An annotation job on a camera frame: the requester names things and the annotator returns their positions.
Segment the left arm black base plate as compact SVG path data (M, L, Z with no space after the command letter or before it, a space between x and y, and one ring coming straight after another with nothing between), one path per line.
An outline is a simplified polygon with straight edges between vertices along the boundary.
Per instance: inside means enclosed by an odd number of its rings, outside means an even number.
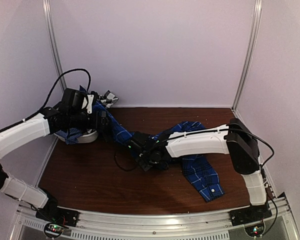
M48 213L46 210L40 208L32 207L31 209L36 212L36 218L52 222L60 226L76 227L79 220L79 212L76 210L57 207L56 212Z

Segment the blue plaid long sleeve shirt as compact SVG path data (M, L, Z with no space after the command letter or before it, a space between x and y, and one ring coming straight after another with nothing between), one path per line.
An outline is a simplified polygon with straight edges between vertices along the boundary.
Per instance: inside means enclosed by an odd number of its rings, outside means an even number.
M166 150L164 141L173 133L204 131L205 127L198 121L183 121L177 125L162 131L156 135L131 132L121 126L118 121L98 101L92 104L94 110L106 111L110 119L111 138L115 143L130 148L130 153L135 160L137 154L143 151L160 151L162 160L153 166L159 170L168 170L169 164L181 163L182 174L189 183L200 193L206 202L215 200L225 194L220 186L217 172L209 164L203 154L188 154L180 157L172 157Z

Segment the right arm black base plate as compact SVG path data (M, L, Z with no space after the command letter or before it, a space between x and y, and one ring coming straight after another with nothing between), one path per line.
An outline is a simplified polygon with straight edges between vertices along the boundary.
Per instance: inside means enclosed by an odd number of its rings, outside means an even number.
M250 205L229 212L231 224L233 226L246 225L270 218L272 211L268 205Z

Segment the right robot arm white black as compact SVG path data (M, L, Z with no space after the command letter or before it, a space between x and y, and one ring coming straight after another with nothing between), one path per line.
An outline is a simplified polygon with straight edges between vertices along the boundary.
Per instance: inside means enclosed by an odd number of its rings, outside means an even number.
M198 121L183 121L157 135L136 131L127 141L136 161L145 170L166 168L181 161L182 173L206 202L222 197L220 178L208 162L207 154L229 155L236 173L242 176L250 205L249 220L258 220L265 212L267 194L259 161L258 140L233 118L230 123L207 129Z

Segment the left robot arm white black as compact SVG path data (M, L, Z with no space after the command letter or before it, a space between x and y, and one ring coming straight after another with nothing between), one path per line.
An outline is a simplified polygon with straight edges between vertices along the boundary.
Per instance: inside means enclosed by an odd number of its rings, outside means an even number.
M94 91L87 93L67 88L56 106L43 106L33 115L0 130L0 160L19 147L48 135L56 135L68 145L95 141L109 126L106 109L117 100L110 91L99 95ZM53 196L5 172L1 164L0 193L40 209L51 222L62 218Z

